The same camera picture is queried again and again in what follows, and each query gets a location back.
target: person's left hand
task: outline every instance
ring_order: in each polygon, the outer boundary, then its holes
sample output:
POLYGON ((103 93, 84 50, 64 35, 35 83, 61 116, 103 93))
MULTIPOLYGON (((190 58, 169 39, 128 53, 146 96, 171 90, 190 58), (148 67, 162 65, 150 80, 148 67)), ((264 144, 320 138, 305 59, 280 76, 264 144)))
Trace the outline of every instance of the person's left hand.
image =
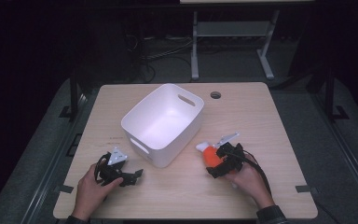
POLYGON ((77 184, 76 204, 71 216, 84 221, 88 221, 109 192, 123 182, 120 177, 106 186, 98 184, 94 179, 95 166, 92 164, 77 184))

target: white plastic bin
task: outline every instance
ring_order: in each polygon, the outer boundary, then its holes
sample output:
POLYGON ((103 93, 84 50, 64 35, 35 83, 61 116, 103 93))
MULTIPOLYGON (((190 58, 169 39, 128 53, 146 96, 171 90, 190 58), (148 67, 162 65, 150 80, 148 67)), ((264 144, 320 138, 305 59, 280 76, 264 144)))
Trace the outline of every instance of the white plastic bin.
POLYGON ((147 95, 121 121, 132 147, 157 167, 166 167, 200 129, 204 102, 173 84, 147 95))

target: dark sleeve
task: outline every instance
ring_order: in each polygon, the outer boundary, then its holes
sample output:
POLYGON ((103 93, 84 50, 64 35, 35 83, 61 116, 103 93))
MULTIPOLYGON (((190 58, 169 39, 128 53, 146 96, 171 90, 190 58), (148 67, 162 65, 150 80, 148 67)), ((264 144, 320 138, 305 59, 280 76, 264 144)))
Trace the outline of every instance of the dark sleeve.
POLYGON ((89 222, 85 222, 83 220, 80 220, 76 217, 72 217, 72 216, 69 216, 66 221, 65 221, 65 224, 88 224, 89 222))
POLYGON ((260 224, 289 224, 278 205, 266 207, 257 212, 260 224))

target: hand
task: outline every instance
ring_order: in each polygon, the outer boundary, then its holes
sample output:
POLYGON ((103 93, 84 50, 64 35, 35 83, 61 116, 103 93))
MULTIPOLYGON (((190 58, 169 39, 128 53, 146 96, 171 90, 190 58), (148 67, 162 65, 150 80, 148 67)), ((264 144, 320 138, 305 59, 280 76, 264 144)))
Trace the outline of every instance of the hand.
POLYGON ((71 216, 84 221, 88 221, 109 192, 123 182, 123 178, 118 178, 106 186, 101 186, 94 179, 95 166, 96 164, 92 164, 77 184, 76 204, 71 216))
MULTIPOLYGON (((246 158, 255 162, 251 155, 246 155, 246 158)), ((236 184, 242 191, 249 194, 255 200, 259 209, 275 204, 264 184, 263 178, 249 163, 245 162, 239 172, 227 174, 225 177, 236 184)))

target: wooden table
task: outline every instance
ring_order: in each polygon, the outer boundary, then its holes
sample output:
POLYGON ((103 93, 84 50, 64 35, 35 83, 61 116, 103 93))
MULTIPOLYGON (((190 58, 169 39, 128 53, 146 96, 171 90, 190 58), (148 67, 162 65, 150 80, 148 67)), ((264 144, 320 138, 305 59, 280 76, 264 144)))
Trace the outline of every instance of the wooden table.
POLYGON ((213 179, 205 170, 195 146, 216 143, 222 135, 239 132, 231 144, 241 143, 257 158, 271 186, 273 198, 289 218, 314 218, 317 209, 275 104, 264 83, 190 83, 178 86, 201 97, 203 122, 199 132, 166 168, 156 168, 136 154, 121 128, 122 118, 158 84, 101 87, 89 121, 54 209, 56 218, 67 218, 75 204, 76 185, 106 151, 119 146, 129 158, 123 172, 144 169, 136 186, 115 189, 93 214, 95 218, 191 219, 256 218, 253 200, 232 188, 225 178, 213 179), (220 99, 211 92, 219 91, 220 99))

